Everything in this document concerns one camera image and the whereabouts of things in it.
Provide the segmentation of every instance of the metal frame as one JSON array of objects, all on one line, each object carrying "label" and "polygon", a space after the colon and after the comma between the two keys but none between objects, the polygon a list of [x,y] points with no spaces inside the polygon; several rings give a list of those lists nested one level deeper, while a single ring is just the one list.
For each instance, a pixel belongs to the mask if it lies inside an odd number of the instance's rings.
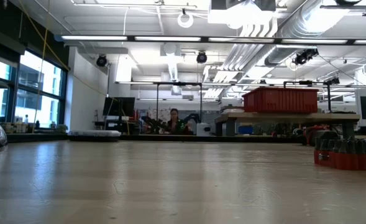
[{"label": "metal frame", "polygon": [[200,117],[202,121],[202,83],[190,83],[190,82],[157,82],[154,83],[157,85],[157,121],[158,121],[158,110],[159,110],[159,86],[160,85],[174,85],[174,86],[187,86],[187,85],[193,85],[198,86],[201,88],[201,98],[200,98]]},{"label": "metal frame", "polygon": [[[92,37],[91,39],[69,39],[64,37]],[[121,40],[107,40],[107,38],[95,37],[120,37]],[[366,39],[317,39],[317,38],[281,38],[281,37],[206,37],[192,36],[197,40],[184,40],[189,36],[170,36],[170,35],[54,35],[56,41],[59,42],[181,42],[181,43],[215,43],[215,44],[268,44],[268,45],[331,45],[331,46],[366,46],[366,43],[357,41],[366,41]]]},{"label": "metal frame", "polygon": [[[37,56],[37,53],[27,50],[30,53]],[[60,68],[58,65],[52,63],[51,61],[46,60],[47,62],[51,63],[52,65]],[[65,97],[66,97],[66,73],[67,71],[61,68],[62,78],[61,78],[61,84],[60,84],[60,96],[44,92],[42,90],[39,91],[39,94],[41,96],[47,96],[49,98],[53,98],[59,101],[59,107],[58,107],[58,124],[64,123],[65,118]],[[21,85],[19,84],[19,75],[20,75],[20,62],[17,64],[17,68],[11,67],[10,71],[10,80],[5,80],[0,78],[0,83],[3,83],[8,86],[8,93],[7,93],[7,103],[6,103],[6,122],[13,122],[15,111],[16,111],[16,105],[17,105],[17,92],[18,89],[25,90],[30,93],[37,94],[38,89],[32,88],[29,86]]]}]

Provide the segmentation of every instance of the red crate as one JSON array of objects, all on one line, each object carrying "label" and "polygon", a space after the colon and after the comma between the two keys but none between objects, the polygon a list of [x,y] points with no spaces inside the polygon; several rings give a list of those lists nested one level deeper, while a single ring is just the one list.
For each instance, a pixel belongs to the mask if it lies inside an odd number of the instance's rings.
[{"label": "red crate", "polygon": [[245,112],[317,113],[317,92],[313,89],[260,87],[242,97]]}]

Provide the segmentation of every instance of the cable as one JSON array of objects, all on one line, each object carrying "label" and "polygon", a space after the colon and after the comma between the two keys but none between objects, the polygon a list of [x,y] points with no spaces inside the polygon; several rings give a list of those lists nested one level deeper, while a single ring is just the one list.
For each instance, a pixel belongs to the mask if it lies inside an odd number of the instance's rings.
[{"label": "cable", "polygon": [[[44,42],[44,44],[47,46],[47,48],[51,51],[51,53],[54,55],[54,57],[58,60],[58,62],[60,62],[60,64],[66,69],[66,70],[68,70],[69,72],[71,71],[71,69],[68,67],[68,66],[66,66],[62,61],[61,61],[61,59],[57,56],[57,54],[53,51],[53,49],[51,48],[51,46],[49,46],[48,45],[48,43],[46,43],[46,41],[45,41],[45,38],[42,36],[42,34],[39,32],[39,30],[38,30],[38,28],[36,27],[36,25],[35,25],[35,23],[32,21],[32,19],[31,19],[31,17],[29,16],[29,14],[28,14],[28,12],[27,12],[27,10],[25,9],[25,7],[24,7],[24,5],[23,5],[23,3],[21,2],[21,0],[19,0],[19,2],[20,2],[20,5],[21,5],[21,8],[22,8],[22,10],[23,10],[23,12],[24,12],[24,14],[27,16],[27,18],[28,18],[28,20],[29,20],[29,22],[32,24],[32,26],[34,27],[34,29],[35,29],[35,31],[36,31],[36,33],[39,35],[39,37],[43,40],[43,42]],[[82,84],[84,84],[85,86],[87,86],[87,87],[89,87],[90,89],[92,89],[92,90],[94,90],[94,91],[96,91],[97,93],[99,93],[100,95],[103,95],[103,96],[105,96],[105,97],[107,97],[107,94],[105,94],[105,93],[102,93],[101,91],[99,91],[99,90],[97,90],[97,89],[95,89],[95,88],[93,88],[93,87],[91,87],[90,85],[88,85],[87,83],[85,83],[84,81],[82,81],[79,77],[77,77],[76,75],[74,75],[74,74],[69,74],[69,75],[72,75],[74,78],[76,78],[77,80],[79,80]],[[117,99],[115,99],[115,98],[113,98],[113,97],[111,97],[111,99],[112,99],[112,101],[117,101],[118,102],[118,100]],[[129,131],[129,125],[127,125],[128,127],[127,127],[127,133],[130,135],[130,131]]]},{"label": "cable", "polygon": [[[48,0],[47,3],[47,10],[50,10],[50,0]],[[45,61],[45,54],[46,54],[46,43],[47,43],[47,33],[48,33],[48,27],[49,27],[49,19],[48,19],[49,13],[46,15],[46,31],[45,31],[45,38],[43,40],[43,51],[42,51],[42,63],[40,64],[40,72],[39,72],[39,82],[38,82],[38,93],[36,97],[36,108],[35,108],[35,116],[34,116],[34,123],[36,121],[36,116],[38,113],[38,107],[39,107],[39,98],[40,98],[40,83],[42,82],[42,71],[43,71],[43,62]],[[32,134],[35,132],[35,126],[32,127]]]},{"label": "cable", "polygon": [[346,72],[343,72],[340,68],[337,68],[336,66],[334,66],[330,61],[326,60],[324,57],[322,57],[320,54],[318,54],[318,56],[320,58],[322,58],[326,63],[328,63],[329,65],[332,65],[334,68],[336,68],[338,71],[340,71],[341,73],[343,73],[344,75],[347,75],[348,77],[352,78],[353,80],[357,81],[359,84],[366,86],[365,84],[363,84],[362,82],[358,81],[356,78],[351,77],[350,75],[346,74]]},{"label": "cable", "polygon": [[127,12],[129,11],[130,8],[127,8],[126,9],[126,12],[125,12],[125,19],[123,20],[123,35],[125,35],[125,32],[126,32],[126,16],[127,16]]},{"label": "cable", "polygon": [[[155,14],[155,15],[158,15],[157,12],[149,12],[149,11],[145,11],[145,10],[142,10],[142,9],[133,9],[133,10],[137,10],[137,11],[140,11],[140,12],[145,12],[145,13],[148,13],[148,14]],[[163,12],[163,13],[160,13],[161,15],[179,15],[180,12]]]}]

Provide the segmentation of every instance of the workbench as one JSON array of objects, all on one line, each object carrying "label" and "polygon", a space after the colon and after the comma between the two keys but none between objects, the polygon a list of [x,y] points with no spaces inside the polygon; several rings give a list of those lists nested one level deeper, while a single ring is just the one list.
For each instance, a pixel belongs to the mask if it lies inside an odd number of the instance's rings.
[{"label": "workbench", "polygon": [[273,113],[226,113],[214,120],[216,135],[222,136],[222,125],[226,124],[226,136],[235,136],[236,122],[294,123],[294,124],[341,124],[343,137],[355,137],[354,123],[361,118],[357,114],[273,114]]}]

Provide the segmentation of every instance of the wall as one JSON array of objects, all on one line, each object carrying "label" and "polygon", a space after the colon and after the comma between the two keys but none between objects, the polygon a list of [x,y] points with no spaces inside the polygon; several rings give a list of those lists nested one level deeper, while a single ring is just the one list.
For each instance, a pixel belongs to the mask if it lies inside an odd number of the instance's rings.
[{"label": "wall", "polygon": [[65,124],[70,130],[94,129],[96,110],[102,118],[108,76],[82,57],[76,47],[70,48],[68,61],[71,71],[67,77]]}]

